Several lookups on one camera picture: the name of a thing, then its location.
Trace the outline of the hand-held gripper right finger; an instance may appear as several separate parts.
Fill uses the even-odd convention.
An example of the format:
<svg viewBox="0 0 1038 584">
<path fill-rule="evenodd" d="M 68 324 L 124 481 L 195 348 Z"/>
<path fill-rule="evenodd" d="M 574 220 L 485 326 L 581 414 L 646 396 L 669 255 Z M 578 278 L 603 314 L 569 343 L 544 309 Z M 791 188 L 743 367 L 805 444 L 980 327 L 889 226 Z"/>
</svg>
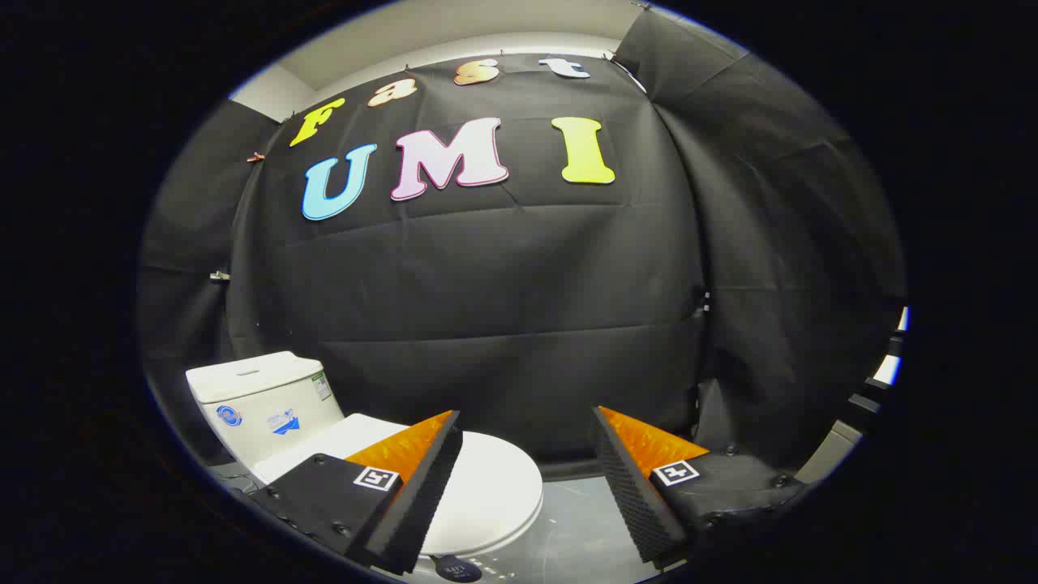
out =
<svg viewBox="0 0 1038 584">
<path fill-rule="evenodd" d="M 595 406 L 594 451 L 641 561 L 723 556 L 775 530 L 812 485 L 730 446 L 711 451 Z"/>
</svg>

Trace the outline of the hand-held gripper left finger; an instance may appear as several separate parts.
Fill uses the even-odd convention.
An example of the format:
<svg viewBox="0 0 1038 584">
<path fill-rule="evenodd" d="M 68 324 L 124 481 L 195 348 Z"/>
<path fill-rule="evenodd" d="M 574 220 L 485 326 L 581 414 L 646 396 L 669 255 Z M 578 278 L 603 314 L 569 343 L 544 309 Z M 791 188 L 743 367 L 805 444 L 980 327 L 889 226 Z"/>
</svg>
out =
<svg viewBox="0 0 1038 584">
<path fill-rule="evenodd" d="M 248 506 L 363 568 L 410 573 L 462 449 L 457 418 L 446 410 L 349 456 L 308 455 Z"/>
</svg>

